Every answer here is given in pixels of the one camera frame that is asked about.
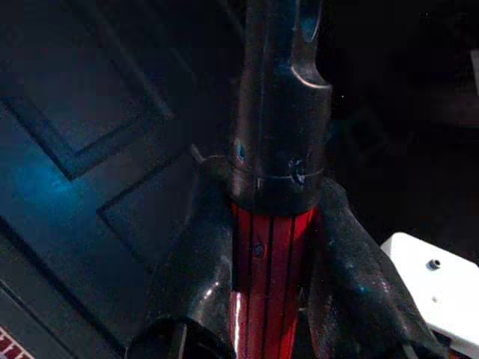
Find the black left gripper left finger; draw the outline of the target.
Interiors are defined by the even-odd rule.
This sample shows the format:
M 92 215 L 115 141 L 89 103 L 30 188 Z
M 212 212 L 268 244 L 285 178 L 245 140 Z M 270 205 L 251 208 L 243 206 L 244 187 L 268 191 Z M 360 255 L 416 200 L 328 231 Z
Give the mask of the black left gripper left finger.
M 192 213 L 153 274 L 146 323 L 126 359 L 236 359 L 230 339 L 234 221 L 227 162 L 198 166 Z

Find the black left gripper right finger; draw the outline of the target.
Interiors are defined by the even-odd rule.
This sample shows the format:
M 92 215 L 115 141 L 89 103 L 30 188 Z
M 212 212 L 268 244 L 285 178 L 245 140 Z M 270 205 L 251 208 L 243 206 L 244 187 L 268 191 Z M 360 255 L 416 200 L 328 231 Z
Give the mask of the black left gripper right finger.
M 310 333 L 317 359 L 446 359 L 392 261 L 324 179 L 312 239 Z

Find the olive dustpan with red pole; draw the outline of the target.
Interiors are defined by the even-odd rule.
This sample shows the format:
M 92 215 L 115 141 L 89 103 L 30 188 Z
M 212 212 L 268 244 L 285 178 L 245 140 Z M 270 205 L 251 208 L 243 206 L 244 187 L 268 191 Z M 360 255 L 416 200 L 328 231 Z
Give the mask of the olive dustpan with red pole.
M 236 359 L 291 359 L 332 87 L 316 56 L 325 0 L 248 0 L 228 157 Z

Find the dark panelled door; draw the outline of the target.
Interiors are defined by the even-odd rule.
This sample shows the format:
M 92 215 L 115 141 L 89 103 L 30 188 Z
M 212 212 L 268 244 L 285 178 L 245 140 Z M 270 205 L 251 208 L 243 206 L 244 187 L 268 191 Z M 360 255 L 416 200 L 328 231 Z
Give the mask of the dark panelled door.
M 123 359 L 241 62 L 224 0 L 0 0 L 0 326 L 37 359 Z

